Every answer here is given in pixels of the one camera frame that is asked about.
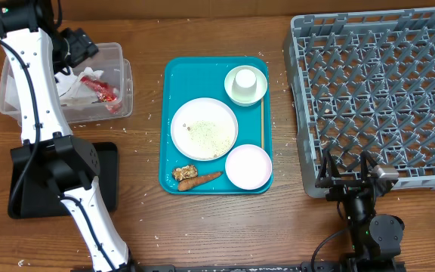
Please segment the white napkin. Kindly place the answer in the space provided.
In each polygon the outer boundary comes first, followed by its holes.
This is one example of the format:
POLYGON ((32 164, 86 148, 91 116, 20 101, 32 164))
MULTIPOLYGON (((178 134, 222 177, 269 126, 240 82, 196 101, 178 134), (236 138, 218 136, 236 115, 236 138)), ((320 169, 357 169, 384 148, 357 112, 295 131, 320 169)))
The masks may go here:
POLYGON ((58 96, 61 97, 65 95, 65 93, 67 93, 71 89, 77 78, 78 76, 75 76, 72 73, 70 73, 69 75, 57 73, 55 75, 55 82, 57 86, 58 96))
POLYGON ((89 105, 98 102, 97 95, 90 88, 84 86, 80 82, 80 79, 83 76, 90 76, 94 79, 100 79, 102 75, 103 70, 93 70, 90 67, 86 67, 82 72, 77 75, 78 78, 72 85, 71 89, 67 93, 65 93, 65 95, 59 97, 60 105, 62 107, 73 107, 89 105))

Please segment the brown food chunk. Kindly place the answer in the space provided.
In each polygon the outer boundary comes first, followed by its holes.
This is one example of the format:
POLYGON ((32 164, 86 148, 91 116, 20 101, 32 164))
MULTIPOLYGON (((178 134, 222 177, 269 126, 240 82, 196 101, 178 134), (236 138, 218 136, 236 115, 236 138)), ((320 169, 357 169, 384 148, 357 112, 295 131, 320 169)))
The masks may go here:
POLYGON ((175 168, 171 175, 177 182, 181 182, 186 179, 197 177, 198 170, 194 165, 185 165, 183 167, 175 168))

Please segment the orange carrot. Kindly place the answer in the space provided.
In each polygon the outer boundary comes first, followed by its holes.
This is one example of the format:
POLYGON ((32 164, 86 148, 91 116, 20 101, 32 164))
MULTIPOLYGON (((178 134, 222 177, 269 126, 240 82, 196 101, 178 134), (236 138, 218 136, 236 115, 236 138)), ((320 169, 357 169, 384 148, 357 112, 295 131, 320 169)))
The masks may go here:
POLYGON ((188 178, 186 180, 181 181, 178 184, 177 189, 179 191, 191 190, 194 187, 197 187, 197 186, 205 184, 209 181, 213 181, 216 178, 219 178, 222 174, 223 174, 223 172, 215 172, 215 173, 211 173, 208 175, 197 176, 194 178, 188 178))

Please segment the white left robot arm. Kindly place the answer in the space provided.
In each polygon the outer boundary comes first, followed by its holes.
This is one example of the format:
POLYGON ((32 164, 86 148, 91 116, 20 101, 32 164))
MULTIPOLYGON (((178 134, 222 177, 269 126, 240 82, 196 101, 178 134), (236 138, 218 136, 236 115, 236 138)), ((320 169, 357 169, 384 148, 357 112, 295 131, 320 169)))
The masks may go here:
POLYGON ((8 214, 21 218, 27 196, 38 208, 56 200, 73 217, 94 271, 136 271, 101 195, 97 150, 74 136, 54 78, 69 74, 98 48, 82 29, 60 31, 61 21, 50 1, 0 1, 0 45, 17 85, 22 129, 21 147, 11 150, 8 214))

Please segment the red snack wrapper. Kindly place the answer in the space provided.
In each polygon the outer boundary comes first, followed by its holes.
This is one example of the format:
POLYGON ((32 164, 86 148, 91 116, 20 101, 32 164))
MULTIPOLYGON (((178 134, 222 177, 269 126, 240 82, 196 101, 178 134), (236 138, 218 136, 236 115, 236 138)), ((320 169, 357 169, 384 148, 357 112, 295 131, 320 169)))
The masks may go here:
POLYGON ((99 102, 109 103, 109 105, 106 105, 106 108, 111 113, 117 113, 120 111, 122 105, 120 102, 117 103, 117 100, 119 99, 119 90, 117 88, 90 76, 83 76, 80 79, 80 82, 87 88, 90 88, 97 95, 99 102))

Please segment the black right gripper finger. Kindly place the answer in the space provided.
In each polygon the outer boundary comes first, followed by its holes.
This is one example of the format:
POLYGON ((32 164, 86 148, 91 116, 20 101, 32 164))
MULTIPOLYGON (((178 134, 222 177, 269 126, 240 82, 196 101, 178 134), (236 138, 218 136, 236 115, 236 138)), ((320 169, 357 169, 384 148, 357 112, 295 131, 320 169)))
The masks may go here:
POLYGON ((332 158, 329 150, 322 152, 322 164, 320 166, 319 174, 317 176, 318 181, 334 181, 341 178, 341 174, 335 164, 335 160, 332 158))
POLYGON ((374 172, 377 162, 372 158, 369 151, 362 151, 360 154, 360 175, 363 181, 368 181, 370 178, 376 178, 377 174, 374 172))

